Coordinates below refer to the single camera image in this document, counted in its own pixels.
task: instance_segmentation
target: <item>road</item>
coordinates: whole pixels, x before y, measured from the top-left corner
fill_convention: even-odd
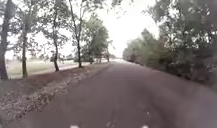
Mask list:
[[[217,128],[217,93],[130,63],[113,63],[10,128]]]

